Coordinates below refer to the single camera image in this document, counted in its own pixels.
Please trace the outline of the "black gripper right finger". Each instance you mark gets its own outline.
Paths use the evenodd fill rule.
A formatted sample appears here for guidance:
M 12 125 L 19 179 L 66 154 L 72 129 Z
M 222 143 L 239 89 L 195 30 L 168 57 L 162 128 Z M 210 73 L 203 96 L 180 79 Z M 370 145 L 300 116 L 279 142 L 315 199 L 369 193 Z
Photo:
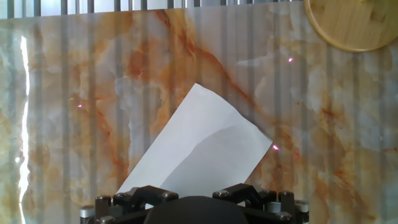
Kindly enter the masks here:
M 296 200 L 290 191 L 256 188 L 236 184 L 213 192 L 212 197 L 234 203 L 248 224 L 308 224 L 310 208 L 303 200 Z

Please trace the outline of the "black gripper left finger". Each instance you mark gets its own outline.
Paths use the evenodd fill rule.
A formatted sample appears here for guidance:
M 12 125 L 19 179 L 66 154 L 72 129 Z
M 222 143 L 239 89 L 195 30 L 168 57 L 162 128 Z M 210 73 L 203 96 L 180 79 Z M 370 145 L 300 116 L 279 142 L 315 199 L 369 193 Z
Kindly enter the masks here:
M 177 200 L 178 194 L 147 185 L 127 192 L 100 195 L 92 205 L 80 208 L 80 224 L 144 223 L 149 209 L 146 205 Z

